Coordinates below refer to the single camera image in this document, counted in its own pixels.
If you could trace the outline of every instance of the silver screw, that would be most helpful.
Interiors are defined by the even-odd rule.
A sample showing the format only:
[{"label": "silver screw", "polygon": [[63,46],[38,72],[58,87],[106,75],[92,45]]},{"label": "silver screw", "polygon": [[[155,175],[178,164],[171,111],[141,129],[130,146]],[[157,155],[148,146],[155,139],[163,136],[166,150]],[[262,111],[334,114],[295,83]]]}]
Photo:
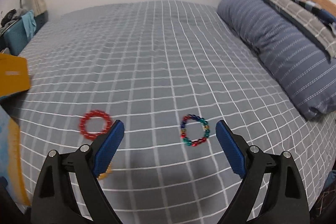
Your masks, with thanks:
[{"label": "silver screw", "polygon": [[87,144],[82,145],[82,146],[81,146],[81,151],[82,151],[82,152],[86,152],[87,150],[89,150],[89,148],[90,148],[90,147],[89,147]]},{"label": "silver screw", "polygon": [[55,150],[51,150],[51,151],[49,151],[49,153],[48,153],[48,156],[49,157],[53,157],[53,156],[55,156],[56,155],[56,151]]},{"label": "silver screw", "polygon": [[292,155],[288,151],[285,151],[283,152],[283,156],[289,159]]},{"label": "silver screw", "polygon": [[258,153],[259,152],[259,148],[255,145],[252,145],[250,147],[250,150],[251,150],[252,153]]}]

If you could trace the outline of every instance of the blue gripper pad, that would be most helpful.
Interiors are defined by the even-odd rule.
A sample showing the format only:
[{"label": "blue gripper pad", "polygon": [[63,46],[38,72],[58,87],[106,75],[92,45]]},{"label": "blue gripper pad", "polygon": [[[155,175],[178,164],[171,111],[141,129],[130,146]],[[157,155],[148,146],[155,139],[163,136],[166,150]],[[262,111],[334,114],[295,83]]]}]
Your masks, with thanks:
[{"label": "blue gripper pad", "polygon": [[232,171],[243,179],[246,175],[245,158],[221,121],[216,124],[216,137],[222,147]]},{"label": "blue gripper pad", "polygon": [[106,172],[107,167],[109,167],[109,164],[119,147],[119,144],[124,138],[124,133],[124,124],[122,122],[118,122],[99,148],[94,158],[94,168],[92,170],[92,173],[96,177]]}]

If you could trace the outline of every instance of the blue striped pillow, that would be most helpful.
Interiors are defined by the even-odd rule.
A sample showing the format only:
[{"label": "blue striped pillow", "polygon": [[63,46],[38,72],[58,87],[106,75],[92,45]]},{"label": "blue striped pillow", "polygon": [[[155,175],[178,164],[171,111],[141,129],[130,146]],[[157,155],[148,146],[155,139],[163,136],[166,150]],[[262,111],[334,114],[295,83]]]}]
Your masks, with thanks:
[{"label": "blue striped pillow", "polygon": [[220,17],[258,55],[307,119],[336,111],[336,59],[262,0],[222,0]]}]

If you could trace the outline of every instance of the gray plaid bedsheet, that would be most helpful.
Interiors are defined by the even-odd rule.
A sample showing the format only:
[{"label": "gray plaid bedsheet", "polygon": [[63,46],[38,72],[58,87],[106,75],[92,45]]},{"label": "gray plaid bedsheet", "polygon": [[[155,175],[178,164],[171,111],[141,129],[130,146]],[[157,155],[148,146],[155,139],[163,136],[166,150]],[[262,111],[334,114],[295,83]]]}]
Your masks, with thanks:
[{"label": "gray plaid bedsheet", "polygon": [[[266,152],[289,150],[310,207],[335,160],[335,114],[306,122],[212,7],[151,1],[72,12],[47,23],[21,55],[31,89],[11,101],[10,113],[21,127],[30,196],[48,151],[90,143],[78,124],[93,109],[125,124],[113,172],[100,184],[127,224],[217,223],[240,183],[215,136],[220,119]],[[187,113],[209,121],[210,137],[198,147],[186,147],[179,137]],[[102,125],[92,119],[88,128]],[[191,138],[202,134],[198,123],[188,124]],[[267,183],[265,176],[251,217]]]}]

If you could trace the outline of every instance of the blue towel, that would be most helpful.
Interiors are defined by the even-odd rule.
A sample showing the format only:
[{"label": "blue towel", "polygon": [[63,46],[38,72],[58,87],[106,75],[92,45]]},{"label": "blue towel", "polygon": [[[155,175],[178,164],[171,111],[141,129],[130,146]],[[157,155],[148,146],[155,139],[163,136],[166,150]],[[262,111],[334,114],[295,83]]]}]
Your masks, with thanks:
[{"label": "blue towel", "polygon": [[331,170],[328,174],[327,180],[324,183],[322,191],[327,189],[336,179],[336,170]]},{"label": "blue towel", "polygon": [[26,35],[28,38],[28,41],[30,41],[36,31],[36,21],[34,18],[34,12],[33,10],[30,10],[26,14],[24,14],[22,17],[23,26],[25,27]]}]

